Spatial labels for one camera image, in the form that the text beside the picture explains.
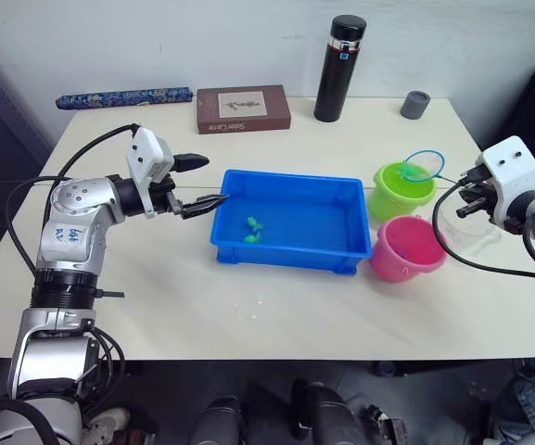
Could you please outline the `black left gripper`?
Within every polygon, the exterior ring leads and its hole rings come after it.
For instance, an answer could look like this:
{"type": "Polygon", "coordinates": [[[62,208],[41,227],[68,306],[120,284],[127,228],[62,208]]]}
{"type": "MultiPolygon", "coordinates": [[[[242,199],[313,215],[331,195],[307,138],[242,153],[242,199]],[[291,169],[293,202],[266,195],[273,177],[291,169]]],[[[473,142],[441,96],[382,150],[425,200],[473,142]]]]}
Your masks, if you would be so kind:
{"type": "MultiPolygon", "coordinates": [[[[172,170],[174,172],[189,172],[200,169],[209,163],[210,160],[207,157],[199,154],[178,154],[173,156],[172,170]]],[[[210,213],[229,198],[227,194],[212,194],[198,197],[194,202],[183,204],[173,193],[175,188],[175,182],[170,174],[167,174],[159,183],[150,184],[148,192],[153,209],[157,214],[172,213],[181,215],[181,218],[186,220],[210,213]]]]}

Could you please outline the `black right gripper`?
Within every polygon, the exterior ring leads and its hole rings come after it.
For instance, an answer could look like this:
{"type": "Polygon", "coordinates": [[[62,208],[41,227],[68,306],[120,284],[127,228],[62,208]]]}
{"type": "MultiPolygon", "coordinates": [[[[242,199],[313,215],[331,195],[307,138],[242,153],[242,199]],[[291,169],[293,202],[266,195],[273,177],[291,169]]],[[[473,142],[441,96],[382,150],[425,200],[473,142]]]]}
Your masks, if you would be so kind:
{"type": "Polygon", "coordinates": [[[460,179],[460,186],[467,185],[466,192],[469,203],[456,210],[459,218],[466,218],[481,210],[495,209],[498,200],[497,191],[493,184],[483,182],[484,180],[485,170],[483,168],[472,168],[460,179]]]}

